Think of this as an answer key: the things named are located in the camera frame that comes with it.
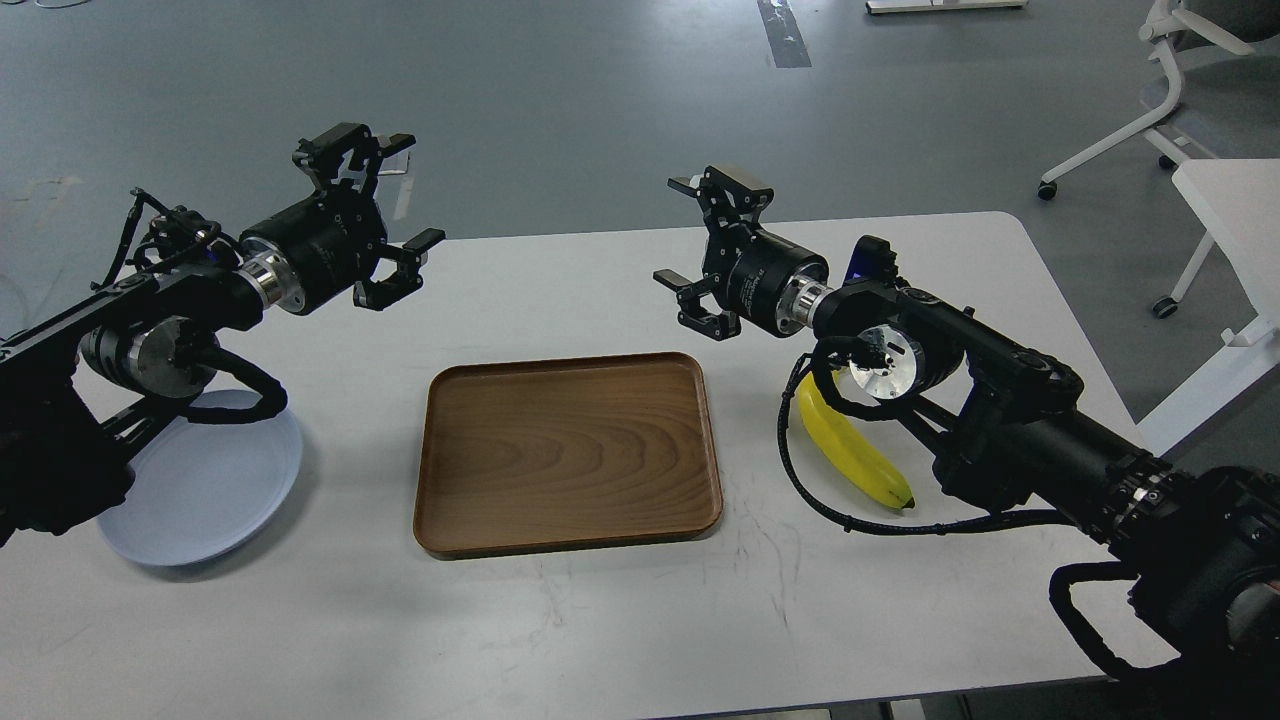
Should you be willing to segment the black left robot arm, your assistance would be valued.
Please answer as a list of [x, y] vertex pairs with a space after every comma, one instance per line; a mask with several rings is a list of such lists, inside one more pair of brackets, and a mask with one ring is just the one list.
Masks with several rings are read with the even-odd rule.
[[312, 192], [238, 236], [201, 213], [133, 201], [105, 278], [65, 311], [3, 341], [3, 538], [60, 536], [124, 502], [131, 461], [175, 419], [234, 425], [280, 414], [282, 383], [221, 346], [270, 307], [297, 316], [344, 291], [389, 307], [422, 287], [430, 228], [388, 238], [381, 165], [415, 145], [339, 123], [302, 138]]

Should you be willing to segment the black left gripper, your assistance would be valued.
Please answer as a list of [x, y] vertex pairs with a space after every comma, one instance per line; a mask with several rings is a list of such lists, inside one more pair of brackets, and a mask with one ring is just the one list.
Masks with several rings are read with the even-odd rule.
[[[307, 315], [353, 286], [357, 307], [381, 311], [422, 287], [428, 252], [447, 240], [445, 232], [426, 228], [399, 246], [388, 243], [374, 200], [384, 161], [416, 142], [411, 133], [375, 135], [351, 122], [298, 141], [292, 161], [315, 195], [239, 234], [246, 250], [278, 252], [292, 269], [294, 282], [282, 300], [285, 311]], [[396, 269], [385, 279], [370, 279], [381, 260]]]

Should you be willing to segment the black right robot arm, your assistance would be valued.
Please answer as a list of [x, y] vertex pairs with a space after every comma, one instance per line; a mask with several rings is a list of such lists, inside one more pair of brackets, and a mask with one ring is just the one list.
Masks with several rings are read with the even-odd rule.
[[[1157, 691], [1183, 717], [1277, 716], [1277, 477], [1222, 466], [1198, 477], [1078, 410], [1084, 384], [1065, 363], [1028, 348], [899, 273], [882, 238], [854, 246], [844, 283], [818, 254], [767, 231], [774, 192], [730, 167], [668, 186], [701, 210], [701, 277], [669, 269], [678, 320], [705, 337], [744, 322], [814, 348], [794, 365], [777, 443], [801, 498], [846, 532], [968, 536], [1068, 525], [1110, 552], [1057, 568], [1050, 605], [1105, 675]], [[799, 480], [788, 414], [815, 383], [836, 425], [896, 421], [933, 455], [948, 496], [979, 518], [895, 527], [840, 512]]]

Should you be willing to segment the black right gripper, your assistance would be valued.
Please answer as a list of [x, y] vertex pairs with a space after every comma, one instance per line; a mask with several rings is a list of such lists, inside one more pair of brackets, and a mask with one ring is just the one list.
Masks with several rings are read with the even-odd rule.
[[[653, 273], [654, 281], [675, 293], [678, 323], [714, 341], [739, 336], [740, 319], [773, 336], [800, 332], [803, 323], [792, 315], [799, 292], [794, 278], [824, 283], [829, 265], [762, 227], [760, 215], [774, 200], [774, 190], [736, 165], [669, 177], [667, 186], [698, 201], [707, 228], [701, 279], [690, 281], [671, 269]], [[724, 311], [708, 311], [701, 305], [708, 295]]]

